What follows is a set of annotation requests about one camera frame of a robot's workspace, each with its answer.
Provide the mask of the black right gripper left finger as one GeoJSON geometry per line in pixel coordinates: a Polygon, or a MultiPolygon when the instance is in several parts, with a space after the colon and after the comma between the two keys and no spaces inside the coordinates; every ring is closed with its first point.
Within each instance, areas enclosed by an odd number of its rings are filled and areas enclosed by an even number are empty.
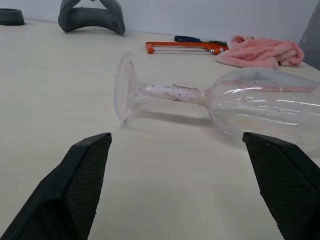
{"type": "Polygon", "coordinates": [[[71,146],[44,177],[0,240],[88,240],[104,182],[111,133],[71,146]]]}

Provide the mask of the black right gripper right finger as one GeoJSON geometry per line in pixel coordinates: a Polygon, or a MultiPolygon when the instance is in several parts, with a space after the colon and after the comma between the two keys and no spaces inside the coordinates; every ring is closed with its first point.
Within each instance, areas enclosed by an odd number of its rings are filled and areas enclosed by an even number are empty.
{"type": "Polygon", "coordinates": [[[284,240],[320,240],[320,167],[298,146],[245,132],[260,194],[284,240]]]}

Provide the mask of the clear wine glass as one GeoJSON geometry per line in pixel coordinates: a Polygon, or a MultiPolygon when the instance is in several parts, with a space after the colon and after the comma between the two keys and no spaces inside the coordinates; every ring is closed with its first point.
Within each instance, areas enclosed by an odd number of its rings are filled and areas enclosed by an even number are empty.
{"type": "Polygon", "coordinates": [[[114,110],[125,121],[138,98],[150,97],[206,108],[228,136],[266,135],[308,151],[320,149],[320,82],[263,67],[238,68],[199,89],[138,80],[133,55],[125,53],[114,83],[114,110]]]}

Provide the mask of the pink fluffy towel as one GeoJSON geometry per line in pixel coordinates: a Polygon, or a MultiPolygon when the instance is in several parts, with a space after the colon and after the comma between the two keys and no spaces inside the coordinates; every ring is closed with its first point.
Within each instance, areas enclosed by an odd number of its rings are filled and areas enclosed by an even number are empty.
{"type": "Polygon", "coordinates": [[[220,64],[238,68],[269,68],[299,65],[305,54],[296,42],[266,37],[235,35],[227,42],[228,50],[216,57],[220,64]]]}

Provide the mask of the grey curved plastic part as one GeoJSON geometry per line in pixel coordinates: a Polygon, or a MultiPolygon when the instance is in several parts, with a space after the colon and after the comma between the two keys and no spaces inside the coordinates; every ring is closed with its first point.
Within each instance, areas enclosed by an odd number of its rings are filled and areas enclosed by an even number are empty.
{"type": "Polygon", "coordinates": [[[117,0],[99,0],[102,8],[76,7],[81,0],[62,0],[60,28],[68,33],[85,27],[102,27],[122,36],[126,32],[123,10],[117,0]]]}

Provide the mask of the orange hacksaw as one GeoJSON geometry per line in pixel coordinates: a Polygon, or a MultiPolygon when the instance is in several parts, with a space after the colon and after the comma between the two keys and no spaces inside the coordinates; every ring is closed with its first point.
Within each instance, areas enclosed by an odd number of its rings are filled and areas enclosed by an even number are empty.
{"type": "Polygon", "coordinates": [[[167,41],[149,41],[145,43],[145,48],[148,54],[153,54],[156,47],[164,48],[190,48],[195,49],[195,52],[206,50],[213,55],[219,55],[222,52],[227,51],[229,48],[216,43],[207,42],[167,42],[167,41]]]}

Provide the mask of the blue handled scissors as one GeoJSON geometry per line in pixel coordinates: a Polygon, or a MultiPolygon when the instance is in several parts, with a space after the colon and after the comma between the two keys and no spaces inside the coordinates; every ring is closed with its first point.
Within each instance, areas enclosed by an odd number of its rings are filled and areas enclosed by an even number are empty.
{"type": "Polygon", "coordinates": [[[175,35],[174,36],[175,42],[188,42],[188,43],[208,43],[208,44],[217,44],[224,47],[227,47],[227,43],[225,41],[218,41],[218,40],[201,40],[196,37],[191,36],[182,36],[182,35],[175,35]]]}

